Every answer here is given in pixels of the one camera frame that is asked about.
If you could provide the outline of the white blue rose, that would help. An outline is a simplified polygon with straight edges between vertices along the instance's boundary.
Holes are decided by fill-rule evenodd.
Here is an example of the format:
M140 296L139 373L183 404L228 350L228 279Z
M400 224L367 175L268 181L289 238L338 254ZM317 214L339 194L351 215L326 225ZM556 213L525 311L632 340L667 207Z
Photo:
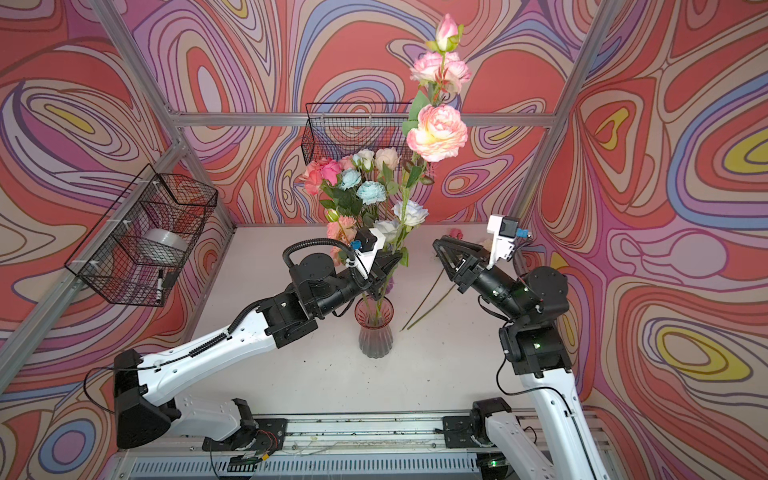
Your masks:
M401 200L393 206L393 214L397 220L394 249L401 254L400 264L408 266L409 253L405 240L414 229L425 222L429 211L412 200Z

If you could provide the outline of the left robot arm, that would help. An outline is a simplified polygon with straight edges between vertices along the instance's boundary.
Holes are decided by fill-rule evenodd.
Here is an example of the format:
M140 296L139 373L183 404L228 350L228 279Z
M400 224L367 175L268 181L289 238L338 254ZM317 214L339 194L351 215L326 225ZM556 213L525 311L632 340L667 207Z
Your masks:
M376 229L351 244L314 238L282 254L291 277L286 289L244 307L227 326L178 347L141 355L130 349L114 359L116 445L128 450L163 436L200 437L206 451L237 451L263 436L274 451L276 435L259 426L244 399L215 403L183 392L233 364L269 353L340 316L362 294L378 298L403 255L388 250Z

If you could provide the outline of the cream white rose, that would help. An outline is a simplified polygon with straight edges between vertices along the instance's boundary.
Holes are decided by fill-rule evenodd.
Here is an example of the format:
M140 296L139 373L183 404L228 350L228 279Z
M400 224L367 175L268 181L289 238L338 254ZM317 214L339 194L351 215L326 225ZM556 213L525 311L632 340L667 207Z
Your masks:
M399 162L400 155L394 148L382 148L375 152L376 180L384 187L385 199L395 195L400 190L400 182L397 177Z

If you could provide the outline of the pink peony spray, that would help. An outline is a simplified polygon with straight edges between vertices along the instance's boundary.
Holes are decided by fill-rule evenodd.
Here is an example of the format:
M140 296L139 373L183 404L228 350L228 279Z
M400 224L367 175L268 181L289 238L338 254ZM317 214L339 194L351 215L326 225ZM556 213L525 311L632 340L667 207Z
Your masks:
M457 53L463 33L464 26L446 13L433 38L425 42L425 52L410 67L410 79L418 84L418 90L402 130L412 157L399 162L400 190L391 196L392 210L385 220L396 220L393 206L398 201L419 204L415 190L432 181L429 167L457 157L468 140L469 130L461 113L449 104L472 77L470 68Z
M346 245L355 240L357 220L354 217L341 215L334 209L328 209L325 214L328 220L327 237L329 239L340 241ZM339 247L333 246L330 255L336 266L341 266L345 262L346 255Z

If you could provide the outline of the magenta rose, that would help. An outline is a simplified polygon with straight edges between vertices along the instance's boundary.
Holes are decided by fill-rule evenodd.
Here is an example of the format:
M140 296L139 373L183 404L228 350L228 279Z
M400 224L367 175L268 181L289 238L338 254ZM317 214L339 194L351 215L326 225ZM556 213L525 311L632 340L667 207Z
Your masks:
M342 165L339 161L329 158L323 158L320 162L320 174L323 180L331 186L339 183L339 176L343 173Z

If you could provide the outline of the large salmon pink rose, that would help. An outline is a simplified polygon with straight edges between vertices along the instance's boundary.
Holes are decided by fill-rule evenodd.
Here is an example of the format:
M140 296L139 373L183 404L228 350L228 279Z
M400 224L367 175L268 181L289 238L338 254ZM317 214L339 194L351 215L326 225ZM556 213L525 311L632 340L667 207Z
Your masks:
M330 172L335 165L335 161L330 158L321 158L311 161L303 174L305 179L318 181L326 173Z

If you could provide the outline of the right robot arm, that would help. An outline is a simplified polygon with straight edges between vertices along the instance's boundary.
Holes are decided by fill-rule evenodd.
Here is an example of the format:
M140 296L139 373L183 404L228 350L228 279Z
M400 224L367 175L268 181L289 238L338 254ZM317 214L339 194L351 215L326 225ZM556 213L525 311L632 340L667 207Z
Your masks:
M506 402L507 391L474 403L470 415L474 439L496 447L521 479L609 478L556 327L569 309L566 276L540 266L512 278L492 265L482 246L449 236L435 240L433 248L461 292L474 289L504 316L498 332L503 362L519 378L522 394L532 399L548 450L542 452L526 435Z

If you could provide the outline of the green stemmed rose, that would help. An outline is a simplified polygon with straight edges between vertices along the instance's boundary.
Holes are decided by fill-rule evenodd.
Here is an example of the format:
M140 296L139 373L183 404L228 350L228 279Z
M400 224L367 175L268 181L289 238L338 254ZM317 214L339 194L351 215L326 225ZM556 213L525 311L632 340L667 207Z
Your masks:
M398 236L399 223L397 220L382 220L377 221L374 224L374 228L377 229L385 238L385 241L390 244L394 244Z

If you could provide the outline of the red grey glass vase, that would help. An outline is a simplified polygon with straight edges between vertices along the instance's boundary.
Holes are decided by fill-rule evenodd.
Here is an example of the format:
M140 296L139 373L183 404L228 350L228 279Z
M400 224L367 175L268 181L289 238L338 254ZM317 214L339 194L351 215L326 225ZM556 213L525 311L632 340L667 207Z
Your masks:
M360 351L372 359L387 356L393 347L390 323L394 317L391 301L382 297L374 300L364 296L355 306L355 319L360 326L358 345Z

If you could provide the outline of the light blue flower stem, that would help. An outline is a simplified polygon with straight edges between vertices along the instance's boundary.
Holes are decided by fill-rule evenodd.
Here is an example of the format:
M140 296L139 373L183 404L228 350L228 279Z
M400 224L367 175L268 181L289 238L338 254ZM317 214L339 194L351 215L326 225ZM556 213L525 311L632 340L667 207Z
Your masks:
M337 210L345 216L355 217L365 227L371 227L379 219L380 205L388 199L384 185L365 179L355 169L340 174L333 193Z

